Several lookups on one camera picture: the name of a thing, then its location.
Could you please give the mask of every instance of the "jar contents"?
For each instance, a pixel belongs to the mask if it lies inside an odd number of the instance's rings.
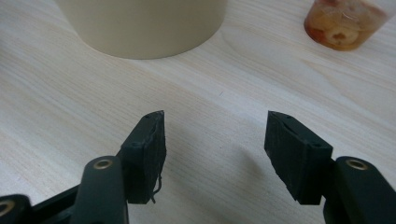
[[[326,47],[356,49],[386,21],[386,13],[364,0],[316,0],[304,28]]]

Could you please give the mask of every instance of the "wood grain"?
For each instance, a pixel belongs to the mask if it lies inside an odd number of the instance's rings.
[[[268,110],[370,161],[396,188],[396,20],[338,52],[305,33],[312,1],[229,0],[220,29],[174,57],[135,61],[83,43],[52,1],[0,0],[0,195],[33,204],[114,155],[145,114],[165,111],[157,203],[131,223],[324,223],[263,151]]]

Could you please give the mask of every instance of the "brass screw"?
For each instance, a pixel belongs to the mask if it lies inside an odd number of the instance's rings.
[[[104,169],[108,168],[109,166],[111,166],[112,164],[113,164],[113,161],[111,161],[111,160],[100,160],[95,163],[93,168],[95,168],[96,170],[104,170]]]
[[[0,217],[10,212],[14,208],[14,206],[15,206],[15,202],[11,200],[0,202],[0,207],[4,207],[2,209],[0,208]]]
[[[346,164],[348,164],[350,167],[355,168],[357,170],[367,170],[369,169],[369,167],[367,166],[366,163],[362,162],[362,161],[357,161],[357,160],[347,160]]]

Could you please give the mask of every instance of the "white paper cup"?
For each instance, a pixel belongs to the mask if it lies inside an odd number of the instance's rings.
[[[227,0],[55,0],[79,37],[103,53],[155,59],[204,43]]]

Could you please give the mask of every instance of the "light wood grain surface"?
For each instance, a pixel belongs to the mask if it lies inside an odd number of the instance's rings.
[[[50,0],[0,0],[0,195],[32,204],[115,155],[142,116],[164,110],[157,203],[131,223],[324,223],[264,153],[268,110],[374,164],[396,188],[396,20],[362,47],[327,49],[303,27],[312,0],[230,0],[203,45],[126,60],[83,43]]]

